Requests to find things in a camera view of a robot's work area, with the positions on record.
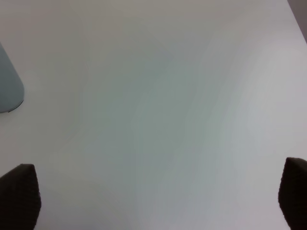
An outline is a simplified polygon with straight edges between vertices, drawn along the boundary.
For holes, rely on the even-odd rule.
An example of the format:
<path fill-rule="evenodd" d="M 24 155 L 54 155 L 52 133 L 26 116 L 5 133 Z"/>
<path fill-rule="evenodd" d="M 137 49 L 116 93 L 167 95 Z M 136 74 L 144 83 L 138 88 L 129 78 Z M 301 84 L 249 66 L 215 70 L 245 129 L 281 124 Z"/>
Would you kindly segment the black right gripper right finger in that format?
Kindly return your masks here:
<path fill-rule="evenodd" d="M 307 161 L 286 158 L 278 202 L 283 216 L 292 230 L 307 228 Z"/>

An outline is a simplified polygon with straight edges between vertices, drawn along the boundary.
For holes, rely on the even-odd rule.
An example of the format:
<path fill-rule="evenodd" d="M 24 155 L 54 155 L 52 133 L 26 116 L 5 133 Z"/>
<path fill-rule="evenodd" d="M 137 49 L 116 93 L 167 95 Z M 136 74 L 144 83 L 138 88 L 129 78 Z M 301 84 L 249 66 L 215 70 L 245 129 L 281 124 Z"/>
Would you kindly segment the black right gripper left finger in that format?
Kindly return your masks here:
<path fill-rule="evenodd" d="M 33 230 L 41 209 L 33 164 L 20 164 L 0 177 L 0 228 Z"/>

